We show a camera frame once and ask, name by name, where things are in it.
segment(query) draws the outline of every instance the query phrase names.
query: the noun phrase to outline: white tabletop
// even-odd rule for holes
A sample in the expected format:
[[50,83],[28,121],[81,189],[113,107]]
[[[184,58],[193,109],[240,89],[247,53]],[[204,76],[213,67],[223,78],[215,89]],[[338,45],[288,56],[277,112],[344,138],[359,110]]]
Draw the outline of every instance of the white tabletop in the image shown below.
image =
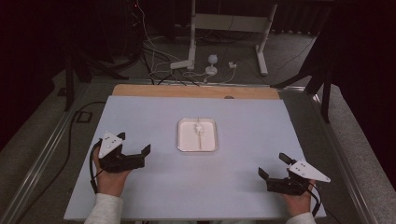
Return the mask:
[[[177,148],[181,119],[216,122],[218,148],[182,152]],[[131,172],[121,198],[122,218],[133,220],[268,219],[287,217],[279,194],[267,192],[259,166],[272,178],[286,177],[283,152],[304,158],[282,100],[225,100],[109,96],[92,145],[105,131],[126,133],[122,153],[140,153],[151,144],[146,167]],[[95,198],[89,151],[65,212],[85,219]],[[324,217],[323,208],[317,217]]]

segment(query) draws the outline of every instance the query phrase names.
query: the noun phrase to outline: cable on floor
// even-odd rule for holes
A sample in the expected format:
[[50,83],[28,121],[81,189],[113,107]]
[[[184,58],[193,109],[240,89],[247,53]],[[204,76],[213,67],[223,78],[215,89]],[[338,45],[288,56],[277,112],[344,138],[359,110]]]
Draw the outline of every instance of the cable on floor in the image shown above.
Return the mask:
[[305,48],[303,48],[303,50],[302,50],[299,54],[297,54],[296,56],[292,57],[292,58],[289,59],[287,62],[285,62],[282,66],[280,66],[280,67],[276,70],[276,73],[275,73],[275,76],[274,76],[273,80],[272,80],[272,81],[269,81],[268,83],[274,84],[274,82],[276,81],[277,75],[279,74],[279,71],[282,70],[286,65],[288,65],[288,63],[290,63],[291,61],[293,61],[294,59],[296,59],[296,58],[298,58],[300,55],[302,55],[303,52],[304,52],[309,46],[311,46],[311,44],[314,42],[314,40],[315,40],[316,38],[317,38],[317,37],[314,36],[314,37],[311,39],[311,41],[309,42],[309,44],[306,45]]
[[72,142],[72,128],[73,128],[73,123],[76,120],[77,115],[79,115],[81,112],[83,112],[83,109],[85,109],[86,107],[90,106],[90,105],[96,105],[96,104],[105,104],[106,102],[101,102],[101,101],[97,101],[97,102],[92,102],[89,103],[87,105],[84,105],[82,108],[80,108],[79,110],[77,110],[74,115],[72,120],[70,121],[70,126],[69,126],[69,137],[68,137],[68,142],[67,142],[67,155],[66,158],[64,160],[64,163],[62,164],[61,168],[59,169],[58,173],[55,175],[55,177],[53,177],[51,179],[51,181],[48,183],[48,185],[46,187],[44,187],[44,189],[38,194],[38,196],[25,208],[25,210],[23,211],[23,213],[19,216],[19,218],[17,219],[17,221],[15,222],[16,224],[21,223],[21,221],[23,220],[23,218],[26,216],[26,214],[29,212],[29,210],[33,207],[33,205],[35,205],[35,203],[37,203],[37,201],[46,193],[46,191],[50,188],[50,186],[55,182],[55,180],[59,177],[59,175],[61,174],[61,172],[64,170],[64,167],[66,166],[66,164],[69,162],[70,159],[70,154],[71,154],[71,142]]
[[[321,195],[320,195],[320,191],[319,191],[319,189],[318,189],[318,186],[315,186],[315,185],[313,185],[313,184],[311,184],[310,183],[310,185],[317,191],[317,193],[318,193],[318,195],[319,195],[319,198],[321,199]],[[341,221],[332,213],[332,212],[330,212],[328,209],[326,209],[325,207],[323,207],[324,208],[324,210],[328,213],[328,214],[330,214],[330,216],[332,216],[334,219],[335,219],[335,221],[337,221],[337,223],[339,223],[339,224],[342,224],[341,223]]]

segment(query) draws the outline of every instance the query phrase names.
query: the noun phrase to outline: white stand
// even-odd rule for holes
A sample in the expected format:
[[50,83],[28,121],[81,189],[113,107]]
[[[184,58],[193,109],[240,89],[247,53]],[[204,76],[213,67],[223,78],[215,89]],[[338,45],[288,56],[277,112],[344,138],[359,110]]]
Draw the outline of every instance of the white stand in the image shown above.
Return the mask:
[[213,64],[212,64],[212,65],[208,66],[208,67],[205,69],[205,72],[206,72],[208,75],[210,75],[210,76],[214,76],[214,75],[218,72],[218,69],[217,69],[216,67],[214,67]]
[[[242,17],[212,14],[196,14],[195,0],[192,0],[191,7],[191,39],[189,61],[195,62],[195,29],[211,29],[211,30],[228,30],[262,33],[262,42],[256,46],[257,60],[259,62],[260,73],[263,76],[268,75],[267,65],[265,63],[263,50],[265,42],[270,33],[273,18],[277,5],[272,5],[268,17]],[[194,69],[194,63],[187,67],[188,70]]]

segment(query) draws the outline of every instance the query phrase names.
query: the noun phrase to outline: white square dish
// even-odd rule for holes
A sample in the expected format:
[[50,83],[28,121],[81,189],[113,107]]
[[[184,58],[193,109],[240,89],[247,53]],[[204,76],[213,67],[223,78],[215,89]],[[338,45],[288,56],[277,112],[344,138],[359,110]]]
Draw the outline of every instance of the white square dish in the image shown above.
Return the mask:
[[177,148],[187,152],[216,150],[216,122],[213,119],[181,119],[178,122]]

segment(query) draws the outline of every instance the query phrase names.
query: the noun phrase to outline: dark background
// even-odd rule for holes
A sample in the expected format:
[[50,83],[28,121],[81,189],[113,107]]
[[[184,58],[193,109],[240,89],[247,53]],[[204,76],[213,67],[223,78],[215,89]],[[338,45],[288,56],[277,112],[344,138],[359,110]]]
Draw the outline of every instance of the dark background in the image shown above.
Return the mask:
[[[149,1],[141,2],[148,13],[148,21],[158,20],[158,14],[150,16]],[[167,12],[164,18],[174,15],[165,21],[183,25],[186,15],[180,10],[190,12],[188,7],[180,9],[185,2],[190,1],[176,7],[167,5],[169,8],[154,5],[157,10]],[[8,0],[0,3],[3,103],[0,148],[52,91],[51,79],[64,69],[63,37],[70,36],[93,58],[111,61],[112,50],[116,49],[111,45],[117,44],[109,42],[105,36],[106,28],[99,22],[95,7],[98,3],[100,1],[92,0]],[[235,4],[241,4],[241,1],[235,1]],[[334,8],[303,65],[306,69],[323,60],[332,62],[332,83],[340,87],[393,187],[396,186],[396,174],[392,172],[395,160],[393,135],[396,133],[392,108],[396,64],[395,11],[392,1],[387,0],[359,1]]]

